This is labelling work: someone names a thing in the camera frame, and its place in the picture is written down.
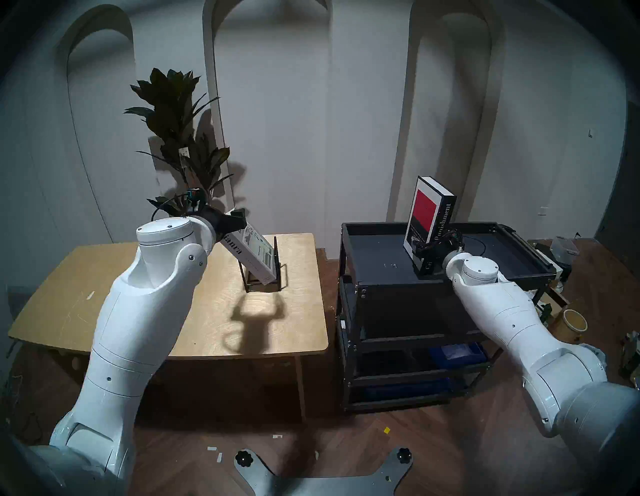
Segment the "book spine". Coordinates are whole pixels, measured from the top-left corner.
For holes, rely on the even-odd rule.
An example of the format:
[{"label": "book spine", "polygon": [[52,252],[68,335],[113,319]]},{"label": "book spine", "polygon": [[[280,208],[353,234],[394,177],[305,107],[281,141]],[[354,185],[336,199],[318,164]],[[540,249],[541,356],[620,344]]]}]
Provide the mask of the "book spine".
[{"label": "book spine", "polygon": [[[453,207],[456,205],[456,197],[455,196],[443,196],[442,201],[440,202],[440,208],[438,209],[438,213],[436,214],[436,221],[433,225],[433,235],[429,240],[429,243],[433,243],[438,241],[444,236],[447,232],[447,226],[449,225],[449,221],[451,220],[451,215],[453,214]],[[433,269],[433,262],[427,260],[423,266],[424,270],[430,271]]]}]

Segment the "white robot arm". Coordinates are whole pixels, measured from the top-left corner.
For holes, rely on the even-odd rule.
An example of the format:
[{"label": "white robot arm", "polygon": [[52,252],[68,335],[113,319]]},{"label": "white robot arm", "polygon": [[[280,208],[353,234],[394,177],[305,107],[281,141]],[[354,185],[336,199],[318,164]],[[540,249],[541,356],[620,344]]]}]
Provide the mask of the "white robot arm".
[{"label": "white robot arm", "polygon": [[[638,439],[640,393],[607,382],[590,350],[551,336],[528,295],[494,261],[452,252],[443,267],[478,328],[519,366],[525,401],[542,435],[560,434],[585,469],[628,487],[637,472],[615,469],[629,461]],[[616,481],[610,481],[614,472]]]},{"label": "white robot arm", "polygon": [[133,424],[145,387],[175,345],[214,243],[246,225],[243,215],[208,207],[200,190],[189,193],[194,215],[137,229],[135,259],[100,310],[76,404],[48,446],[25,454],[53,492],[127,491],[135,460]]}]

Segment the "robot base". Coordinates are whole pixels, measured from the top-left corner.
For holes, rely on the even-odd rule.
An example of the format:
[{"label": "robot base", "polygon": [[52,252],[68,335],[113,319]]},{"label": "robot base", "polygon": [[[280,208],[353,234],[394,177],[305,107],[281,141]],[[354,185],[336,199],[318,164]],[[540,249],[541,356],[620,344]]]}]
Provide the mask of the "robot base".
[{"label": "robot base", "polygon": [[407,448],[398,448],[375,473],[358,477],[276,477],[249,449],[238,451],[234,465],[255,496],[393,496],[413,457]]}]

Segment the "green leaves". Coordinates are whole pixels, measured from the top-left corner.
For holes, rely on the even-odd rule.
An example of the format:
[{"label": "green leaves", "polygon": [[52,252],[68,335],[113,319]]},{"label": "green leaves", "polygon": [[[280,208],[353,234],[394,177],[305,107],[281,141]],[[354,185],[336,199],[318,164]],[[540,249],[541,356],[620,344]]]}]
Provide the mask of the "green leaves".
[{"label": "green leaves", "polygon": [[182,199],[177,196],[176,198],[166,198],[165,196],[157,196],[155,200],[147,198],[147,201],[152,204],[156,209],[167,212],[171,217],[180,217],[185,208],[182,204]]},{"label": "green leaves", "polygon": [[154,111],[147,107],[131,107],[124,111],[125,114],[135,114],[146,118],[154,114]]},{"label": "green leaves", "polygon": [[[204,107],[219,98],[212,98],[205,104],[198,106],[205,97],[205,93],[188,108],[187,103],[199,80],[200,77],[193,77],[193,71],[183,74],[171,69],[164,75],[159,69],[154,68],[149,76],[149,81],[138,81],[138,86],[131,85],[131,89],[136,95],[154,108],[131,107],[126,109],[124,113],[143,117],[151,132],[164,142],[160,146],[162,157],[147,152],[140,153],[168,163],[180,173],[185,185],[189,186],[182,166],[184,163],[193,172],[202,187],[211,191],[214,186],[226,179],[225,177],[215,180],[220,175],[220,166],[228,159],[230,150],[229,148],[211,149],[206,136],[195,140],[193,131],[187,131],[188,128],[190,129],[193,119]],[[182,162],[178,150],[184,147],[188,147],[189,157],[182,157],[184,161]],[[149,202],[157,207],[156,203],[162,203],[160,198],[149,200]],[[167,205],[169,205],[168,209],[180,208],[180,205],[173,200]],[[170,213],[165,207],[162,210]]]}]

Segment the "table leg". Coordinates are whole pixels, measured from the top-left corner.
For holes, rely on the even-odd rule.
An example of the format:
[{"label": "table leg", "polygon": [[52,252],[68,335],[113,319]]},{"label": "table leg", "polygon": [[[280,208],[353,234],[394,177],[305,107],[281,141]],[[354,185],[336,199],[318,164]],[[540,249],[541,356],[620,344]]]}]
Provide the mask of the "table leg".
[{"label": "table leg", "polygon": [[305,390],[302,384],[302,360],[300,355],[294,357],[296,362],[296,381],[298,382],[298,397],[300,398],[300,415],[302,421],[307,421],[307,410],[305,408]]}]

